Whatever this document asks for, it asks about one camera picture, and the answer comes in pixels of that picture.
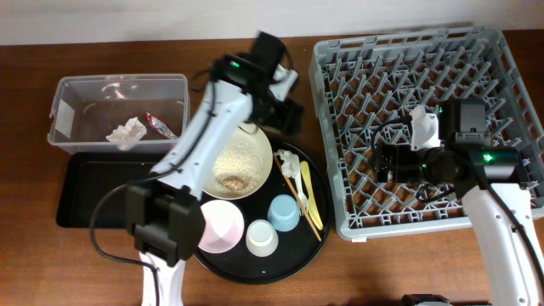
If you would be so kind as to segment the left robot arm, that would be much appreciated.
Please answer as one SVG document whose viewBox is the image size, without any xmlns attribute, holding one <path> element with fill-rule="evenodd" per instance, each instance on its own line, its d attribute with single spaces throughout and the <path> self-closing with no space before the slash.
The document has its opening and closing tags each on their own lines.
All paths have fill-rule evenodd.
<svg viewBox="0 0 544 306">
<path fill-rule="evenodd" d="M 226 54 L 212 65 L 196 115 L 176 145 L 151 169 L 150 178 L 127 188 L 127 232 L 144 268 L 144 305 L 180 305 L 181 275 L 203 236 L 204 184 L 213 164 L 242 123 L 297 135 L 303 107 L 288 94 L 298 82 L 281 60 L 286 45 L 259 32 L 247 53 Z"/>
</svg>

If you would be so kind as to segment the brown food piece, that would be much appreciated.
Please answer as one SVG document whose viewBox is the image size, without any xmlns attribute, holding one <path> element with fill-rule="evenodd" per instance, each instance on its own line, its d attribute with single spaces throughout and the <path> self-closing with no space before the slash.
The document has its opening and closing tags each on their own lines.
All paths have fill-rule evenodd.
<svg viewBox="0 0 544 306">
<path fill-rule="evenodd" d="M 246 182 L 242 178 L 239 178 L 237 176 L 229 176 L 224 178 L 221 181 L 221 185 L 224 188 L 232 191 L 243 190 L 247 186 Z"/>
</svg>

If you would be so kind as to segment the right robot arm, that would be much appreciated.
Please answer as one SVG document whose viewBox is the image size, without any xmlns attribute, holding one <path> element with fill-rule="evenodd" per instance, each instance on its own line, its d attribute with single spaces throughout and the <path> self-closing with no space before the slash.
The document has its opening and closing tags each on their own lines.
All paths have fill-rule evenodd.
<svg viewBox="0 0 544 306">
<path fill-rule="evenodd" d="M 429 113 L 419 105 L 396 123 L 409 144 L 378 144 L 371 167 L 379 182 L 448 184 L 478 239 L 494 305 L 543 303 L 543 255 L 531 213 L 530 181 L 520 153 L 494 147 L 482 99 L 450 99 Z"/>
</svg>

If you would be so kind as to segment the white napkin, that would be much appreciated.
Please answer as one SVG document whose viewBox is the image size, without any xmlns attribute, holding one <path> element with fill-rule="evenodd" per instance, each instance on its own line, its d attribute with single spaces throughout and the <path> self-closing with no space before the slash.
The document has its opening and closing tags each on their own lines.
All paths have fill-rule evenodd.
<svg viewBox="0 0 544 306">
<path fill-rule="evenodd" d="M 133 117 L 128 119 L 124 125 L 119 125 L 105 138 L 109 142 L 114 143 L 118 150 L 129 151 L 146 134 L 147 129 L 145 125 L 137 117 Z"/>
</svg>

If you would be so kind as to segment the pile of white rice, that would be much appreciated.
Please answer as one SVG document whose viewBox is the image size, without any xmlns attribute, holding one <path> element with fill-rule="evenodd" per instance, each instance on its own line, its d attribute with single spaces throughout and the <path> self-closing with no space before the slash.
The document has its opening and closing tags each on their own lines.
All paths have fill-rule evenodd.
<svg viewBox="0 0 544 306">
<path fill-rule="evenodd" d="M 248 144 L 229 145 L 226 147 L 212 169 L 214 189 L 219 192 L 241 194 L 255 188 L 264 171 L 262 157 Z M 221 181 L 229 176 L 237 176 L 246 182 L 246 188 L 232 191 L 224 188 Z"/>
</svg>

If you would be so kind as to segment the white cup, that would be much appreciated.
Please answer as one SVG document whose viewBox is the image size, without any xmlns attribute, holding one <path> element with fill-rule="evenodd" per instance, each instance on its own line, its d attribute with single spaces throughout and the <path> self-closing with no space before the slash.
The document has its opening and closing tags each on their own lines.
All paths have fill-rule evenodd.
<svg viewBox="0 0 544 306">
<path fill-rule="evenodd" d="M 246 231 L 246 247 L 254 256 L 264 258 L 275 252 L 279 237 L 273 225 L 264 219 L 251 222 Z"/>
</svg>

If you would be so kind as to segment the light blue cup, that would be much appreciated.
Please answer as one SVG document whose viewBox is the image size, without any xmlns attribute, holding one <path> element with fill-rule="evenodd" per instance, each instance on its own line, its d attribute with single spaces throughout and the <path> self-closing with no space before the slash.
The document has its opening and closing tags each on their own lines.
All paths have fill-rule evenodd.
<svg viewBox="0 0 544 306">
<path fill-rule="evenodd" d="M 277 231 L 293 230 L 300 219 L 297 202 L 290 195 L 276 196 L 270 203 L 267 219 Z"/>
</svg>

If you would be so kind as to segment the red silver snack wrapper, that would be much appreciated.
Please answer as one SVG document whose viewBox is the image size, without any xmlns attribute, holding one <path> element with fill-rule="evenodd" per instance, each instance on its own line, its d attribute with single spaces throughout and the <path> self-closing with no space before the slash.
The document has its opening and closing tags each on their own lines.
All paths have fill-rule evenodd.
<svg viewBox="0 0 544 306">
<path fill-rule="evenodd" d="M 173 132 L 173 130 L 158 117 L 153 116 L 149 112 L 145 113 L 145 118 L 150 126 L 157 131 L 162 136 L 165 136 L 167 139 L 177 139 L 178 136 Z"/>
</svg>

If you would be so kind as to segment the white plastic fork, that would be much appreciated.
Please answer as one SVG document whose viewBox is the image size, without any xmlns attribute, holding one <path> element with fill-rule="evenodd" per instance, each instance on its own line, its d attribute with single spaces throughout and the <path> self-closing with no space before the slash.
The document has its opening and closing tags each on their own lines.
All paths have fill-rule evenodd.
<svg viewBox="0 0 544 306">
<path fill-rule="evenodd" d="M 303 181 L 302 181 L 301 169 L 298 169 L 294 179 L 295 179 L 295 184 L 297 188 L 297 196 L 299 200 L 301 201 L 301 203 L 303 204 L 303 210 L 306 212 L 308 198 L 303 192 Z"/>
</svg>

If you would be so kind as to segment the small pink bowl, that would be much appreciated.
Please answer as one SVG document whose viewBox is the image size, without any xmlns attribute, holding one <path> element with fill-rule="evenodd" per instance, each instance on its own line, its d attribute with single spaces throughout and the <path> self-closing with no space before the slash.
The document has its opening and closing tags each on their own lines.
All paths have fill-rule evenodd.
<svg viewBox="0 0 544 306">
<path fill-rule="evenodd" d="M 198 247 L 209 253 L 223 253 L 235 247 L 244 233 L 241 210 L 225 200 L 212 200 L 201 206 L 206 221 Z"/>
</svg>

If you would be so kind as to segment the wooden chopstick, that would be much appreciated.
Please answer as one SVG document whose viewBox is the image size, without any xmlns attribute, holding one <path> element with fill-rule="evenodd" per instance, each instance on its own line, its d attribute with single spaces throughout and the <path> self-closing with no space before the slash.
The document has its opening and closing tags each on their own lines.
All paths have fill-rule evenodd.
<svg viewBox="0 0 544 306">
<path fill-rule="evenodd" d="M 303 216 L 306 218 L 307 223 L 309 224 L 309 227 L 313 230 L 314 235 L 317 238 L 317 240 L 319 242 L 322 242 L 322 238 L 320 236 L 320 233 L 315 228 L 315 225 L 314 225 L 313 221 L 311 220 L 308 212 L 305 210 L 305 208 L 303 206 L 303 203 L 301 202 L 301 200 L 298 197 L 297 191 L 295 190 L 294 186 L 292 185 L 290 179 L 283 174 L 280 161 L 278 160 L 278 158 L 276 156 L 273 156 L 273 160 L 275 161 L 276 166 L 279 168 L 280 174 L 282 175 L 283 179 L 286 181 L 287 186 L 289 187 L 290 191 L 292 192 L 292 195 L 293 195 L 294 199 L 296 200 L 298 207 L 302 210 Z"/>
</svg>

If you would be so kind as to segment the large cream bowl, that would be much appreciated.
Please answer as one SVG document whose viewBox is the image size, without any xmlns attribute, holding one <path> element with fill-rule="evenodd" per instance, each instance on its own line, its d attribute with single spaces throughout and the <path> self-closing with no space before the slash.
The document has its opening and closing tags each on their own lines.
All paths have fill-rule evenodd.
<svg viewBox="0 0 544 306">
<path fill-rule="evenodd" d="M 271 143 L 255 124 L 242 123 L 219 154 L 203 191 L 223 200 L 255 193 L 268 179 L 273 162 Z"/>
</svg>

